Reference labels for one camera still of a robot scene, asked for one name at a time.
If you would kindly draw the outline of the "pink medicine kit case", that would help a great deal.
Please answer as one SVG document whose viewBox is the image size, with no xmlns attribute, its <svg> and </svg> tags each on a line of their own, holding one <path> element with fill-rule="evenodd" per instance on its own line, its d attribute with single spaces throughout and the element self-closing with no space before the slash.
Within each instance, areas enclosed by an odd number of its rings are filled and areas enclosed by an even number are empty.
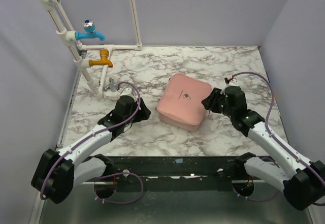
<svg viewBox="0 0 325 224">
<path fill-rule="evenodd" d="M 158 118 L 169 125 L 195 132 L 206 109 L 202 100 L 212 91 L 209 83 L 183 75 L 173 75 L 157 105 Z"/>
</svg>

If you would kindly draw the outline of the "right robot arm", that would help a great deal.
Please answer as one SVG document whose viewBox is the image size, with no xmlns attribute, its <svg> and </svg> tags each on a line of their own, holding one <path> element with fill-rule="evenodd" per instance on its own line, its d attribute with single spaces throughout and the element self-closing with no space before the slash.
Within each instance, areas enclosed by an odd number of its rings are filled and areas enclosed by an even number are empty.
<svg viewBox="0 0 325 224">
<path fill-rule="evenodd" d="M 324 197 L 324 163 L 312 162 L 279 139 L 266 119 L 247 107 L 240 87 L 214 88 L 202 104 L 208 111 L 227 116 L 236 130 L 263 148 L 278 164 L 275 167 L 247 154 L 245 160 L 234 165 L 237 178 L 250 175 L 265 181 L 281 191 L 297 210 L 304 210 Z"/>
</svg>

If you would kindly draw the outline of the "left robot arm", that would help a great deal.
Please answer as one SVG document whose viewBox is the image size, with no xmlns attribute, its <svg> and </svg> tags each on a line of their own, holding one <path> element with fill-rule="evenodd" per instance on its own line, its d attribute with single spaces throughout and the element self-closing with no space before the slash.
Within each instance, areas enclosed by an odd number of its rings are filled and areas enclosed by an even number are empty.
<svg viewBox="0 0 325 224">
<path fill-rule="evenodd" d="M 92 153 L 123 134 L 127 126 L 148 120 L 150 114 L 142 98 L 135 100 L 131 95 L 121 95 L 115 108 L 85 136 L 59 151 L 46 150 L 31 180 L 41 200 L 50 199 L 59 204 L 77 184 L 97 177 L 109 180 L 112 167 L 103 156 L 92 156 Z"/>
</svg>

